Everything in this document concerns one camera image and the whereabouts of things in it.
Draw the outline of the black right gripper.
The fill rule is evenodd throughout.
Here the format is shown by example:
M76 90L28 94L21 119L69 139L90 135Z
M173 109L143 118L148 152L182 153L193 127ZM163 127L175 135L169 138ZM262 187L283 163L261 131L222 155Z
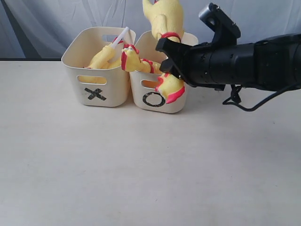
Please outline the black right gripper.
M235 84L235 45L202 43L191 46L161 38L155 50L168 57L160 70L192 87L224 90L226 85Z

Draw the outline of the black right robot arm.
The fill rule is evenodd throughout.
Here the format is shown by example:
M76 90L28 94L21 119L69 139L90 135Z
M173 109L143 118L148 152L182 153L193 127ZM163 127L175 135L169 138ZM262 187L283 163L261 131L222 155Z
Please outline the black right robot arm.
M301 36L288 34L255 43L201 43L190 46L161 38L156 51L167 56L161 70L192 87L223 90L241 85L266 91L301 86Z

